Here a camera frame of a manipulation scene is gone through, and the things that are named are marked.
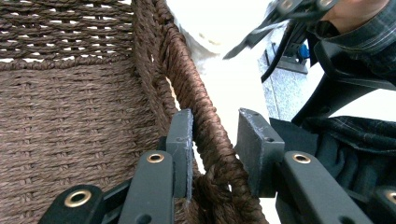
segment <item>wicker basket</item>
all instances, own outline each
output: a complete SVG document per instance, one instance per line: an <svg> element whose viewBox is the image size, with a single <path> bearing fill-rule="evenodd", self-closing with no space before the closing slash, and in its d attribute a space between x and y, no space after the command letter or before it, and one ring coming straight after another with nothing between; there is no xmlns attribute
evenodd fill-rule
<svg viewBox="0 0 396 224"><path fill-rule="evenodd" d="M0 7L0 223L36 223L65 189L133 176L177 111L167 79L206 169L177 222L266 223L163 0Z"/></svg>

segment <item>woven rope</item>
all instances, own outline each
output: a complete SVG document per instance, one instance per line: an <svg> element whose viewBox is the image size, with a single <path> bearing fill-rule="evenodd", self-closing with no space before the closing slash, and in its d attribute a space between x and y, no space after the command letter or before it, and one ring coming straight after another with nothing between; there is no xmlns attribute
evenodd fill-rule
<svg viewBox="0 0 396 224"><path fill-rule="evenodd" d="M133 176L176 112L167 78L193 111L206 169L192 201L177 200L177 223L266 223L164 1L0 8L0 223L35 223L65 189Z"/></svg>

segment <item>black cable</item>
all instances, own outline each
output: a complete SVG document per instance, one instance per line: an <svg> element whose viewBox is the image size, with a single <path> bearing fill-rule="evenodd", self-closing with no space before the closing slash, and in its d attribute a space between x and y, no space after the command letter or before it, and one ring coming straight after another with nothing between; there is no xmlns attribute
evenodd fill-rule
<svg viewBox="0 0 396 224"><path fill-rule="evenodd" d="M262 75L262 83L265 80L267 80L267 78L269 76L271 76L271 74L274 72L277 64L279 63L280 59L282 58L283 53L285 52L286 46L289 44L291 34L293 33L295 27L296 27L296 22L290 21L288 26L286 27L285 33L283 34L282 40L280 41L280 44L279 44L279 47L277 49L274 59L272 60L268 69Z"/></svg>

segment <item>brown wicker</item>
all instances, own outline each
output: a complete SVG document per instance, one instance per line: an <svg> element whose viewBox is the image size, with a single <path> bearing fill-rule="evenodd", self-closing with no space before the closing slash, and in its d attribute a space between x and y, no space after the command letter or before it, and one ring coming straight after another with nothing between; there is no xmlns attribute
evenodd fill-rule
<svg viewBox="0 0 396 224"><path fill-rule="evenodd" d="M167 77L206 169L177 222L266 223L163 0L0 8L0 223L36 223L65 189L133 176L177 111Z"/></svg>

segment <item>person's arm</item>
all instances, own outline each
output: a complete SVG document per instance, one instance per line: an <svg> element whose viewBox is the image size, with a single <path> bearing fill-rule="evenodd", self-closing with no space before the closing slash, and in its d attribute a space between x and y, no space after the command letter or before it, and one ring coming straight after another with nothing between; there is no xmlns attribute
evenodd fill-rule
<svg viewBox="0 0 396 224"><path fill-rule="evenodd" d="M313 33L396 84L396 0L340 0Z"/></svg>

